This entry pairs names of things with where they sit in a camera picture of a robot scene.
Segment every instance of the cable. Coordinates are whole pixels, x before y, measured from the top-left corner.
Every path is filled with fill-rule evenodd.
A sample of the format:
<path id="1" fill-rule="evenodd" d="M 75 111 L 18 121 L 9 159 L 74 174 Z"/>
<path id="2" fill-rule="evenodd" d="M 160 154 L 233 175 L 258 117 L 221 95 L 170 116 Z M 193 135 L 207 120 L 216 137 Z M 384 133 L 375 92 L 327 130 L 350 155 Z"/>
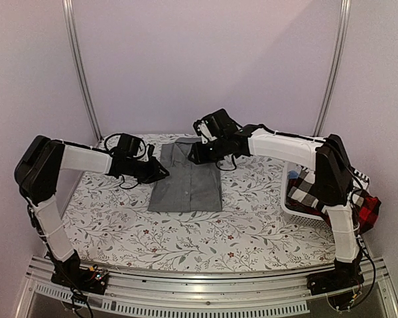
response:
<path id="1" fill-rule="evenodd" d="M 351 302 L 353 302 L 353 300 L 355 300 L 357 297 L 359 297 L 362 285 L 357 280 L 356 280 L 356 282 L 358 285 L 358 290 L 355 291 L 354 287 L 352 287 L 352 292 L 354 293 L 354 295 L 352 296 L 351 300 L 349 302 L 347 302 L 347 305 L 351 304 Z M 336 311 L 337 313 L 343 313 L 343 312 L 349 311 L 351 309 L 351 307 L 350 308 L 347 307 L 346 309 L 340 309 L 340 306 L 345 306 L 345 304 L 336 305 L 336 300 L 334 299 L 334 297 L 329 296 L 327 294 L 326 294 L 326 301 L 329 304 L 330 308 L 333 309 L 334 311 Z"/>
<path id="2" fill-rule="evenodd" d="M 72 287 L 70 288 L 70 291 L 72 292 L 72 312 L 74 312 L 79 318 L 85 318 L 83 316 L 81 316 L 78 312 L 77 309 L 75 309 L 75 299 L 81 302 L 84 302 L 88 308 L 88 311 L 90 313 L 90 318 L 94 318 L 94 314 L 92 311 L 92 308 L 90 307 L 90 304 L 88 303 L 87 299 L 88 297 L 85 296 L 83 294 L 83 292 L 81 291 L 81 289 L 68 277 L 68 275 L 66 275 L 62 265 L 59 263 L 59 261 L 57 261 L 57 259 L 55 259 L 55 257 L 53 256 L 52 250 L 50 248 L 50 246 L 48 245 L 47 242 L 45 242 L 45 245 L 47 247 L 48 253 L 49 253 L 49 257 L 52 260 L 53 264 L 57 267 L 59 267 L 60 272 L 63 274 L 63 276 L 65 276 L 66 280 L 68 280 L 68 282 L 72 285 Z"/>
<path id="3" fill-rule="evenodd" d="M 118 185 L 122 190 L 131 190 L 134 189 L 135 187 L 137 187 L 139 185 L 139 182 L 137 182 L 134 186 L 132 187 L 123 187 L 122 185 L 125 183 L 125 177 L 123 174 L 121 174 L 122 177 L 122 182 Z"/>
<path id="4" fill-rule="evenodd" d="M 116 147 L 113 147 L 113 148 L 109 149 L 109 147 L 107 146 L 107 143 L 109 142 L 109 140 L 111 138 L 113 138 L 115 136 L 121 136 L 122 134 L 123 134 L 122 132 L 118 132 L 116 134 L 111 134 L 111 135 L 109 135 L 108 137 L 105 138 L 105 140 L 103 142 L 103 146 L 105 147 L 106 152 L 109 153 L 110 156 L 113 156 L 113 151 L 114 151 L 114 149 Z M 143 139 L 141 139 L 141 138 L 140 138 L 140 141 L 141 141 L 141 144 L 143 145 L 143 149 L 144 149 L 143 153 L 138 155 L 137 157 L 130 157 L 130 159 L 138 160 L 138 159 L 142 159 L 142 157 L 144 157 L 146 155 L 147 148 L 148 148 L 149 145 L 146 146 L 145 141 Z"/>
<path id="5" fill-rule="evenodd" d="M 319 142 L 321 144 L 324 144 L 324 140 L 315 139 L 315 138 L 306 137 L 306 136 L 301 136 L 300 134 L 291 134 L 289 132 L 273 131 L 270 128 L 268 128 L 267 126 L 265 126 L 264 124 L 259 124 L 258 126 L 260 128 L 262 128 L 262 129 L 264 129 L 265 131 L 267 131 L 270 134 L 274 134 L 274 135 L 277 134 L 279 136 L 291 137 L 291 138 L 300 138 L 300 139 L 304 139 L 304 140 L 307 140 L 307 141 L 315 141 L 315 142 Z"/>
<path id="6" fill-rule="evenodd" d="M 364 254 L 364 256 L 370 261 L 371 267 L 373 267 L 373 281 L 371 282 L 370 289 L 366 293 L 366 295 L 361 299 L 361 301 L 359 303 L 354 304 L 351 307 L 351 309 L 357 307 L 359 304 L 361 304 L 363 301 L 365 301 L 367 299 L 367 297 L 369 297 L 369 295 L 370 295 L 371 291 L 373 290 L 374 285 L 376 283 L 376 265 L 374 264 L 374 261 L 371 259 L 370 255 L 364 250 L 363 246 L 360 244 L 358 239 L 357 239 L 357 244 L 360 247 L 360 250 Z"/>
<path id="7" fill-rule="evenodd" d="M 328 299 L 327 299 L 327 302 L 328 302 L 337 312 L 340 312 L 340 313 L 341 313 L 341 312 L 344 312 L 344 311 L 349 311 L 349 310 L 351 310 L 351 309 L 353 309 L 353 308 L 356 308 L 356 307 L 359 306 L 361 303 L 363 303 L 363 302 L 369 297 L 369 295 L 370 295 L 371 291 L 373 290 L 374 285 L 375 285 L 375 283 L 376 283 L 376 275 L 377 275 L 376 265 L 374 264 L 374 261 L 371 259 L 370 255 L 363 249 L 363 246 L 360 244 L 360 242 L 359 242 L 358 239 L 357 239 L 357 244 L 358 244 L 358 246 L 359 246 L 359 248 L 360 248 L 360 251 L 364 254 L 364 256 L 365 256 L 365 257 L 370 261 L 370 263 L 371 263 L 371 267 L 373 268 L 373 280 L 372 280 L 372 282 L 371 282 L 371 286 L 370 286 L 369 291 L 363 296 L 363 298 L 361 298 L 361 300 L 360 300 L 359 302 L 353 303 L 352 306 L 350 306 L 350 307 L 348 307 L 348 304 L 350 304 L 351 302 L 355 301 L 355 298 L 354 298 L 354 297 L 353 297 L 353 298 L 351 299 L 351 301 L 349 301 L 348 303 L 344 304 L 343 306 L 339 306 L 339 307 L 338 307 L 339 309 L 336 309 L 336 308 L 334 307 L 334 305 L 332 305 L 332 304 L 328 301 Z M 358 295 L 358 293 L 359 293 L 362 289 L 363 289 L 363 286 L 362 286 L 361 284 L 359 284 L 359 290 L 355 293 L 355 295 Z"/>
<path id="8" fill-rule="evenodd" d="M 354 211 L 356 218 L 357 218 L 357 222 L 360 222 L 360 212 L 358 212 L 357 208 L 356 208 L 356 204 L 354 203 L 353 197 L 354 194 L 360 192 L 360 191 L 364 191 L 363 189 L 355 189 L 353 192 L 351 192 L 351 196 L 350 196 L 350 205 L 352 210 Z"/>
<path id="9" fill-rule="evenodd" d="M 233 164 L 233 166 L 234 166 L 233 169 L 222 169 L 222 168 L 220 168 L 220 167 L 218 166 L 218 162 L 215 163 L 215 166 L 217 167 L 217 169 L 219 169 L 219 170 L 221 170 L 221 171 L 234 171 L 234 170 L 236 170 L 236 169 L 237 169 L 237 164 L 236 164 L 236 162 L 235 162 L 235 160 L 234 160 L 234 154 L 232 154 L 232 164 Z"/>
<path id="10" fill-rule="evenodd" d="M 92 268 L 94 270 L 90 269 L 90 271 L 93 272 L 93 276 L 91 276 L 91 278 L 89 278 L 88 280 L 84 280 L 85 282 L 89 282 L 90 280 L 94 279 L 95 276 L 100 272 L 100 270 L 98 270 L 98 266 L 97 265 L 93 265 Z"/>

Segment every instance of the floral pattern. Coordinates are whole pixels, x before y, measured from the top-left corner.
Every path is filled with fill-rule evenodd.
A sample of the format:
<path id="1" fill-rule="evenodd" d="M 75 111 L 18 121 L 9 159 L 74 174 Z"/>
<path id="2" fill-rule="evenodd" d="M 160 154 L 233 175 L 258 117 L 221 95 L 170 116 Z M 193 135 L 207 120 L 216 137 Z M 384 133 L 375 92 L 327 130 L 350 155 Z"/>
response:
<path id="1" fill-rule="evenodd" d="M 156 146 L 185 134 L 147 134 Z M 109 141 L 110 146 L 117 138 Z M 224 162 L 222 168 L 230 168 Z M 221 172 L 223 211 L 147 211 L 153 185 L 124 190 L 121 180 L 86 172 L 63 221 L 84 260 L 114 266 L 187 272 L 246 272 L 332 262 L 328 229 L 286 223 L 279 204 L 283 162 L 253 156 Z M 125 187 L 134 180 L 126 178 Z"/>

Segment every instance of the plaid cloth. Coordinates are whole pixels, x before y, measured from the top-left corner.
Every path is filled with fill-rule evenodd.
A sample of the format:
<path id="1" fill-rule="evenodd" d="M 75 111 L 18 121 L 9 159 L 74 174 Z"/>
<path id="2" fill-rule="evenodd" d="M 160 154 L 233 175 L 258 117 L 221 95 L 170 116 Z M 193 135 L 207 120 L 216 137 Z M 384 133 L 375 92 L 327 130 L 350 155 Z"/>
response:
<path id="1" fill-rule="evenodd" d="M 353 209 L 359 211 L 355 223 L 360 224 L 360 234 L 372 229 L 379 216 L 381 204 L 377 197 L 372 197 L 366 190 L 370 179 L 363 173 L 354 169 L 354 175 L 361 183 L 361 189 L 357 181 L 353 181 Z M 315 196 L 315 174 L 313 171 L 303 168 L 297 179 L 290 179 L 288 183 L 287 207 L 293 211 L 322 217 L 331 227 L 326 206 L 319 202 Z"/>

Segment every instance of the metal pole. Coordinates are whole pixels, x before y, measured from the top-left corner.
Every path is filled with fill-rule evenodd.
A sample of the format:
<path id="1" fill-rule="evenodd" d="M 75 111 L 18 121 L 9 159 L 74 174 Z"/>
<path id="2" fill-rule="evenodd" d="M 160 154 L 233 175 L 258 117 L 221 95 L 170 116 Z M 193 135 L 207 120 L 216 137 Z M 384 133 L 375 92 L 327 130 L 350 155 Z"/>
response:
<path id="1" fill-rule="evenodd" d="M 90 95 L 90 91 L 88 89 L 87 77 L 81 59 L 81 51 L 78 45 L 74 10 L 72 8 L 72 0 L 63 0 L 63 6 L 64 6 L 65 21 L 66 21 L 66 29 L 68 30 L 69 43 L 71 46 L 72 57 L 74 58 L 75 69 L 77 71 L 78 82 L 80 84 L 84 105 L 86 106 L 87 116 L 92 126 L 94 136 L 97 139 L 97 141 L 99 141 L 101 140 L 102 135 L 99 128 L 98 118 L 96 117 L 96 112 L 94 111 L 92 96 Z"/>
<path id="2" fill-rule="evenodd" d="M 338 34 L 336 37 L 336 45 L 333 54 L 332 67 L 330 68 L 330 75 L 328 78 L 326 91 L 324 92 L 323 103 L 320 108 L 320 113 L 318 114 L 318 119 L 316 126 L 314 128 L 313 136 L 320 136 L 324 126 L 324 122 L 326 120 L 327 112 L 330 106 L 330 101 L 332 100 L 334 84 L 336 82 L 336 77 L 338 76 L 340 60 L 342 57 L 342 53 L 344 51 L 346 31 L 348 29 L 348 21 L 350 18 L 350 7 L 351 7 L 350 0 L 342 0 Z"/>

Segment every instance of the black wire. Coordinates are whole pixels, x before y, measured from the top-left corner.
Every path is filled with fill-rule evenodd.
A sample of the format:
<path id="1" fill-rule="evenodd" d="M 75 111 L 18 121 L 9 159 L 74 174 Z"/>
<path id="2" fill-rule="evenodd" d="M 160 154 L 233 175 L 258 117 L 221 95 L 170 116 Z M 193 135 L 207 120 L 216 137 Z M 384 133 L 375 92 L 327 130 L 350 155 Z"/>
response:
<path id="1" fill-rule="evenodd" d="M 232 154 L 232 164 L 233 164 L 233 169 L 222 169 L 218 166 L 218 162 L 215 163 L 215 166 L 217 167 L 217 169 L 221 170 L 221 171 L 234 171 L 237 169 L 237 164 L 234 160 L 234 154 Z"/>
<path id="2" fill-rule="evenodd" d="M 112 137 L 121 136 L 122 134 L 123 134 L 122 132 L 118 132 L 118 133 L 116 133 L 116 134 L 111 134 L 110 136 L 107 136 L 107 137 L 105 138 L 105 140 L 104 140 L 104 142 L 103 142 L 103 146 L 105 147 L 105 150 L 106 150 L 107 153 L 109 153 L 109 155 L 113 156 L 113 151 L 114 151 L 114 149 L 115 149 L 116 147 L 113 147 L 113 148 L 109 149 L 109 147 L 107 146 L 107 143 L 109 142 L 109 140 L 110 140 Z M 147 153 L 147 147 L 146 147 L 145 141 L 144 141 L 143 139 L 141 139 L 141 138 L 140 138 L 140 141 L 141 141 L 141 144 L 143 145 L 144 151 L 143 151 L 142 154 L 138 155 L 137 157 L 132 157 L 131 159 L 142 159 L 142 158 L 146 155 L 146 153 Z"/>
<path id="3" fill-rule="evenodd" d="M 72 309 L 74 310 L 74 313 L 79 317 L 79 318 L 85 318 L 83 316 L 81 316 L 79 313 L 77 313 L 77 311 L 75 310 L 75 299 L 77 299 L 78 301 L 82 301 L 86 304 L 88 311 L 90 313 L 90 318 L 94 318 L 94 314 L 92 311 L 92 308 L 90 307 L 90 304 L 87 301 L 87 296 L 85 296 L 83 294 L 83 292 L 81 291 L 81 289 L 68 277 L 68 275 L 66 275 L 62 265 L 60 265 L 59 261 L 57 261 L 57 259 L 55 259 L 55 257 L 53 256 L 52 250 L 50 248 L 50 246 L 48 245 L 48 243 L 46 242 L 46 247 L 48 249 L 49 252 L 49 257 L 50 259 L 52 259 L 53 264 L 56 265 L 57 267 L 59 267 L 60 272 L 65 276 L 65 278 L 68 280 L 68 282 L 72 285 L 72 287 L 70 288 L 70 291 L 72 292 Z"/>
<path id="4" fill-rule="evenodd" d="M 362 290 L 363 286 L 361 285 L 361 283 L 358 280 L 356 280 L 356 281 L 358 283 L 358 291 L 356 292 L 356 294 L 358 294 Z"/>
<path id="5" fill-rule="evenodd" d="M 321 144 L 324 144 L 324 140 L 314 139 L 314 138 L 306 137 L 306 136 L 301 136 L 300 134 L 291 134 L 289 132 L 273 131 L 270 128 L 268 128 L 267 126 L 265 126 L 264 124 L 259 124 L 258 126 L 261 127 L 262 129 L 264 129 L 265 131 L 267 131 L 270 134 L 276 134 L 276 135 L 279 135 L 279 136 L 291 137 L 291 138 L 300 138 L 300 139 L 304 139 L 304 140 L 307 140 L 307 141 L 315 141 L 315 142 L 319 142 Z"/>
<path id="6" fill-rule="evenodd" d="M 357 210 L 356 208 L 356 204 L 354 203 L 353 197 L 354 194 L 363 191 L 363 189 L 355 189 L 353 192 L 351 192 L 351 196 L 350 196 L 350 204 L 351 204 L 351 208 L 354 211 L 356 218 L 357 218 L 357 222 L 359 222 L 359 218 L 360 218 L 360 212 Z"/>
<path id="7" fill-rule="evenodd" d="M 139 182 L 137 182 L 134 186 L 132 187 L 123 187 L 122 185 L 125 183 L 125 177 L 123 174 L 121 174 L 122 177 L 122 182 L 118 185 L 122 190 L 131 190 L 134 189 L 135 187 L 137 187 L 139 185 Z"/>
<path id="8" fill-rule="evenodd" d="M 376 265 L 374 264 L 374 261 L 371 259 L 370 255 L 363 249 L 363 246 L 360 244 L 360 242 L 359 242 L 358 240 L 357 240 L 357 244 L 358 244 L 358 246 L 360 247 L 361 252 L 362 252 L 362 253 L 364 254 L 364 256 L 370 261 L 371 266 L 373 267 L 373 281 L 371 282 L 370 289 L 369 289 L 369 291 L 366 293 L 366 295 L 365 295 L 363 298 L 361 298 L 361 300 L 360 300 L 359 302 L 353 304 L 353 305 L 351 306 L 350 309 L 356 308 L 356 307 L 359 306 L 361 303 L 363 303 L 363 302 L 369 297 L 369 295 L 370 295 L 371 291 L 373 290 L 374 285 L 375 285 L 375 283 L 376 283 Z"/>

